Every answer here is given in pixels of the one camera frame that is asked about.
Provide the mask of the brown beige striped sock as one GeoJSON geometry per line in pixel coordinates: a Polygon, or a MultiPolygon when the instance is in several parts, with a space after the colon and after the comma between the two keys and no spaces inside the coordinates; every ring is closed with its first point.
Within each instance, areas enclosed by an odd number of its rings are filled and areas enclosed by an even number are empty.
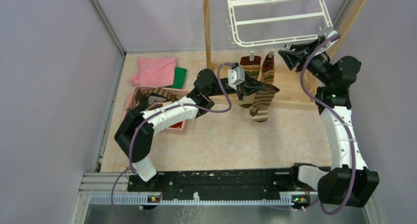
{"type": "Polygon", "coordinates": [[[255,93],[253,105],[249,110],[250,119],[258,123],[266,122],[270,104],[279,91],[277,87],[269,85],[266,89],[255,93]]]}

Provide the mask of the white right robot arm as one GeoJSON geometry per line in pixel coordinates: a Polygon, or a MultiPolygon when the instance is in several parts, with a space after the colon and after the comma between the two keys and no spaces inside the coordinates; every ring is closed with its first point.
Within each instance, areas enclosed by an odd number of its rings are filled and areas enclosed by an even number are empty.
{"type": "Polygon", "coordinates": [[[379,184],[376,171],[369,170],[364,161],[352,125],[352,104],[349,88],[356,81],[361,62],[344,56],[336,63],[330,62],[326,52],[309,59],[317,42],[294,45],[279,50],[289,70],[309,71],[323,83],[314,100],[328,134],[331,151],[331,169],[322,171],[310,164],[296,163],[296,172],[288,177],[289,186],[300,191],[307,185],[318,193],[322,204],[363,207],[379,184]]]}

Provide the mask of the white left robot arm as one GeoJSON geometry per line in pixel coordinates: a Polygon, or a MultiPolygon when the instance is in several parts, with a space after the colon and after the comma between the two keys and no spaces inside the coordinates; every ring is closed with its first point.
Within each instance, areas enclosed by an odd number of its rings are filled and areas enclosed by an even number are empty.
{"type": "Polygon", "coordinates": [[[157,187],[157,171],[149,157],[153,137],[168,127],[198,118],[212,109],[210,96],[236,94],[239,99],[259,91],[277,87],[249,77],[242,68],[229,70],[229,76],[219,79],[211,69],[201,70],[194,89],[181,99],[157,109],[144,110],[136,106],[124,117],[114,139],[129,160],[129,170],[138,175],[139,185],[146,191],[157,187]]]}

